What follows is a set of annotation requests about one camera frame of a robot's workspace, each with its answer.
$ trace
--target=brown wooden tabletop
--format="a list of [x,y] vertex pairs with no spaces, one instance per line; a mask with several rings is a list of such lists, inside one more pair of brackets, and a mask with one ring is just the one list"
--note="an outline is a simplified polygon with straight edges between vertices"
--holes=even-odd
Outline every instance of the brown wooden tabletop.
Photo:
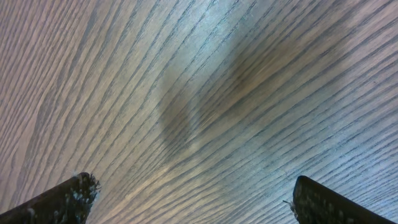
[[0,212],[295,223],[299,175],[398,222],[398,1],[0,1]]

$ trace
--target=wooden table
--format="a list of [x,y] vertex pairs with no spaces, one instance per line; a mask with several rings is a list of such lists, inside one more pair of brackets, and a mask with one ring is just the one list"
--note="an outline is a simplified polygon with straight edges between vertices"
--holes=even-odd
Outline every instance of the wooden table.
[[398,1],[0,2],[0,211],[295,223],[307,175],[398,222]]

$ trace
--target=wood grain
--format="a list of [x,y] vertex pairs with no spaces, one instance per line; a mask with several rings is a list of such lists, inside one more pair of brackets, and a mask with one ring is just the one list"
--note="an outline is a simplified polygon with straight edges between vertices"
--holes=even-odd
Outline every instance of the wood grain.
[[0,212],[295,223],[307,175],[398,222],[398,1],[0,1]]

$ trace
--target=wooden surface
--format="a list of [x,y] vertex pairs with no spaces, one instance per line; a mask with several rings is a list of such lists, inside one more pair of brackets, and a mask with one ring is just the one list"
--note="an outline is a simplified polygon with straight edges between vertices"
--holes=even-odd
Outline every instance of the wooden surface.
[[0,212],[295,223],[307,175],[398,222],[398,1],[0,1]]

